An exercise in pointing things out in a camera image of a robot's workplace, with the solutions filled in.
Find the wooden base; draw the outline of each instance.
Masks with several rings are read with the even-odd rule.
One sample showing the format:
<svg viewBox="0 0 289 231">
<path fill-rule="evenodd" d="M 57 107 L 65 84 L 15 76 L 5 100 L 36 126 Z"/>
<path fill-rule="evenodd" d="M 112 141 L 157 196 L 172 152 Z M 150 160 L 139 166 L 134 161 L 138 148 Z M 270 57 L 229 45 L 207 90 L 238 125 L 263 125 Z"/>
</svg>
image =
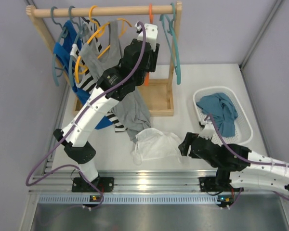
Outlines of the wooden base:
<svg viewBox="0 0 289 231">
<path fill-rule="evenodd" d="M 172 91 L 168 92 L 167 100 L 167 83 L 168 79 L 150 79 L 149 86 L 138 87 L 151 116 L 173 116 Z M 77 115 L 81 108 L 80 101 L 76 99 L 73 114 Z"/>
</svg>

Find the orange hanger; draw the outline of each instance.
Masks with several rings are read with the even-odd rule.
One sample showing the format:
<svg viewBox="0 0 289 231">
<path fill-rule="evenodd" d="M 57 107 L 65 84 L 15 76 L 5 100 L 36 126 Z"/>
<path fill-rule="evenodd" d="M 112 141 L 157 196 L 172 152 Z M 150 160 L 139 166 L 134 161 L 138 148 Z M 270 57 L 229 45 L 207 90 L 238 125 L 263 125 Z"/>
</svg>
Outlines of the orange hanger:
<svg viewBox="0 0 289 231">
<path fill-rule="evenodd" d="M 105 32 L 105 27 L 110 24 L 110 22 L 108 22 L 108 23 L 105 23 L 105 24 L 102 25 L 102 26 L 99 26 L 96 21 L 92 20 L 92 11 L 93 11 L 93 9 L 96 8 L 96 7 L 97 7 L 97 5 L 93 5 L 93 6 L 90 8 L 90 10 L 89 10 L 89 20 L 90 20 L 90 22 L 92 22 L 92 23 L 94 23 L 94 24 L 97 25 L 97 30 L 96 30 L 96 32 L 88 39 L 88 41 L 87 41 L 88 44 L 90 44 L 91 41 L 92 41 L 95 37 L 100 38 L 100 37 L 104 34 L 104 32 Z M 128 27 L 124 27 L 124 22 L 126 22 L 130 27 L 132 27 L 132 25 L 131 25 L 131 23 L 130 23 L 128 20 L 126 20 L 125 18 L 118 18 L 118 21 L 122 21 L 121 34 L 119 35 L 119 38 L 121 38 L 122 35 L 124 35 L 124 33 L 127 31 L 127 28 L 128 28 Z M 106 47 L 106 49 L 103 50 L 103 51 L 98 55 L 97 58 L 98 58 L 98 59 L 101 58 L 101 56 L 102 56 L 103 54 L 105 54 L 105 52 L 106 52 L 107 50 L 109 50 L 109 48 L 110 48 L 110 45 L 108 45 L 108 46 Z M 76 80 L 77 83 L 79 83 L 79 74 L 82 75 L 82 74 L 84 74 L 84 73 L 88 70 L 88 68 L 87 68 L 86 66 L 84 66 L 85 69 L 84 69 L 82 72 L 78 73 L 78 71 L 79 71 L 79 66 L 80 66 L 80 64 L 79 64 L 80 59 L 81 59 L 81 56 L 79 55 L 79 56 L 78 56 L 78 59 L 77 59 L 77 61 L 76 61 L 76 63 L 75 63 L 75 80 Z"/>
<path fill-rule="evenodd" d="M 121 34 L 119 35 L 119 38 L 120 38 L 120 37 L 122 37 L 122 35 L 127 31 L 127 28 L 128 28 L 128 27 L 124 28 L 124 22 L 126 22 L 130 27 L 131 27 L 131 24 L 130 24 L 130 22 L 129 22 L 128 20 L 126 20 L 126 19 L 124 19 L 124 18 L 118 18 L 118 20 L 123 21 L 123 22 L 122 22 L 122 31 L 121 31 Z M 96 35 L 98 35 L 98 34 L 99 34 L 99 35 L 103 35 L 103 30 L 105 30 L 105 27 L 106 27 L 107 25 L 109 25 L 109 24 L 110 24 L 110 22 L 105 23 L 104 25 L 102 25 L 101 27 L 99 27 L 99 28 L 96 30 L 96 32 L 88 39 L 87 43 L 90 44 L 90 42 L 96 37 Z M 110 48 L 110 45 L 108 45 L 108 47 L 106 47 L 106 49 L 103 50 L 103 52 L 100 53 L 97 58 L 99 59 L 103 54 L 105 54 L 105 52 L 106 52 L 109 48 Z M 78 56 L 78 59 L 77 59 L 77 61 L 76 61 L 76 64 L 75 64 L 75 81 L 76 81 L 77 83 L 79 83 L 79 73 L 78 73 L 78 71 L 79 71 L 80 59 L 81 59 L 81 56 L 79 55 L 79 56 Z"/>
<path fill-rule="evenodd" d="M 152 14 L 152 3 L 149 5 L 149 17 L 150 17 L 150 23 L 153 24 L 154 15 Z M 150 79 L 150 73 L 146 74 L 146 77 L 144 79 L 144 85 L 149 86 L 149 79 Z"/>
</svg>

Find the white table surface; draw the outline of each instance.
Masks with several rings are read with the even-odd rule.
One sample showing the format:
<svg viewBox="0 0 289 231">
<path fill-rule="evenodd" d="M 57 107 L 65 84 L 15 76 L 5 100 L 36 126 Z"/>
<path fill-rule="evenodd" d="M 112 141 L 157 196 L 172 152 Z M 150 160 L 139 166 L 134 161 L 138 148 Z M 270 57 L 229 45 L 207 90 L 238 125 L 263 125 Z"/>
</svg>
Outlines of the white table surface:
<svg viewBox="0 0 289 231">
<path fill-rule="evenodd" d="M 159 65 L 150 78 L 167 78 L 168 65 Z M 237 64 L 191 64 L 182 65 L 182 82 L 176 85 L 173 79 L 173 103 L 174 116 L 152 117 L 152 127 L 173 132 L 184 139 L 187 132 L 199 133 L 195 107 L 193 106 L 193 94 L 195 91 L 213 86 L 225 86 L 234 91 L 250 121 L 253 129 L 252 140 L 244 146 L 257 153 L 267 155 L 260 131 L 256 122 L 252 106 Z M 66 106 L 66 112 L 62 126 L 66 126 L 74 118 L 72 111 L 75 103 L 75 94 L 71 90 Z M 95 164 L 98 170 L 205 170 L 212 169 L 209 164 L 200 159 L 183 157 L 182 163 L 177 158 L 168 157 L 154 161 L 143 161 L 140 166 L 134 164 L 130 155 L 134 144 L 130 141 L 126 132 L 115 133 L 114 126 L 101 130 L 95 130 L 88 139 L 96 150 Z M 77 163 L 71 160 L 60 145 L 54 155 L 52 169 L 65 164 Z"/>
</svg>

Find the wooden rod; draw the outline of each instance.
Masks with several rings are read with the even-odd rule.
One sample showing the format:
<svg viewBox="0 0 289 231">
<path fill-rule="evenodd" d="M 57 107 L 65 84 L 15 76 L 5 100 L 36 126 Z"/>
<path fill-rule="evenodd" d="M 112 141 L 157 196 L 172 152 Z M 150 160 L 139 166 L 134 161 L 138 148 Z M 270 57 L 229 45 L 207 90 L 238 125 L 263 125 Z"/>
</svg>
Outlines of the wooden rod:
<svg viewBox="0 0 289 231">
<path fill-rule="evenodd" d="M 71 14 L 74 17 L 88 16 L 90 8 L 73 8 Z M 147 6 L 117 6 L 117 7 L 96 7 L 92 16 L 116 16 L 116 15 L 149 15 Z M 152 14 L 173 14 L 171 5 L 152 7 Z M 50 9 L 35 9 L 33 16 L 36 18 L 50 18 Z M 68 8 L 54 9 L 54 17 L 68 17 Z"/>
</svg>

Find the laundry basket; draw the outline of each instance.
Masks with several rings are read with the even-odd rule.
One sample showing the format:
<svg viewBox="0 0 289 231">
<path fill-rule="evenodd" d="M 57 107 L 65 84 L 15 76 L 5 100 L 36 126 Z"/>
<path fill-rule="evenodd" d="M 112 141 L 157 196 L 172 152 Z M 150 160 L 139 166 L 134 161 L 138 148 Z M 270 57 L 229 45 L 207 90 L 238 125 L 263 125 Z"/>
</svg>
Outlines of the laundry basket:
<svg viewBox="0 0 289 231">
<path fill-rule="evenodd" d="M 235 93 L 227 87 L 203 88 L 194 93 L 193 101 L 194 101 L 194 106 L 195 106 L 198 120 L 200 121 L 201 119 L 204 119 L 207 115 L 202 113 L 201 108 L 197 107 L 196 102 L 200 101 L 200 99 L 203 96 L 212 95 L 214 93 L 220 93 L 220 92 L 225 93 L 231 99 L 238 113 L 238 117 L 235 120 L 235 127 L 236 127 L 235 136 L 227 137 L 227 138 L 225 137 L 223 139 L 225 140 L 226 143 L 236 143 L 239 145 L 248 143 L 253 137 L 253 130 L 242 108 L 242 105 L 240 104 Z M 219 139 L 216 133 L 212 137 L 212 142 L 215 144 L 219 144 L 219 145 L 222 144 L 221 140 Z"/>
</svg>

